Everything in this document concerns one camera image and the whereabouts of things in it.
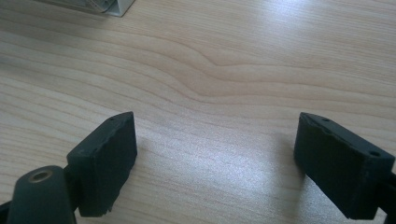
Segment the wood grain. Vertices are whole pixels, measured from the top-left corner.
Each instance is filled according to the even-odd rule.
[[[298,170],[302,111],[396,155],[393,1],[136,0],[123,18],[0,2],[0,203],[106,118],[138,158],[113,212],[78,223],[347,220]]]

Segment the black clamp jaw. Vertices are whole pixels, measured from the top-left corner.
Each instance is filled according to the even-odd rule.
[[[395,157],[332,120],[302,113],[294,159],[347,218],[396,223]]]
[[[0,205],[0,224],[75,224],[74,211],[100,217],[111,210],[137,155],[134,114],[107,119],[68,155],[68,165],[22,176],[12,202]]]

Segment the wooden table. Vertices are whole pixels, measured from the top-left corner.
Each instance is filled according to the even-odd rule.
[[[123,18],[4,0],[0,203],[132,110],[131,176],[79,224],[382,223],[346,219],[292,153],[305,111],[396,155],[395,85],[392,0],[136,0]]]

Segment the table surface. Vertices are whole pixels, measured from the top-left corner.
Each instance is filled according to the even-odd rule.
[[[0,2],[0,203],[108,117],[138,157],[113,211],[78,223],[346,219],[296,166],[300,112],[396,155],[396,4],[136,0],[122,18]]]

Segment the screw hole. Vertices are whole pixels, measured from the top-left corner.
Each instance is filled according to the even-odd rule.
[[[34,183],[34,184],[39,183],[43,180],[48,179],[50,176],[52,176],[51,170],[38,171],[37,173],[35,173],[29,177],[29,182]]]
[[[370,153],[370,155],[375,156],[375,157],[380,156],[378,152],[370,151],[369,153]]]

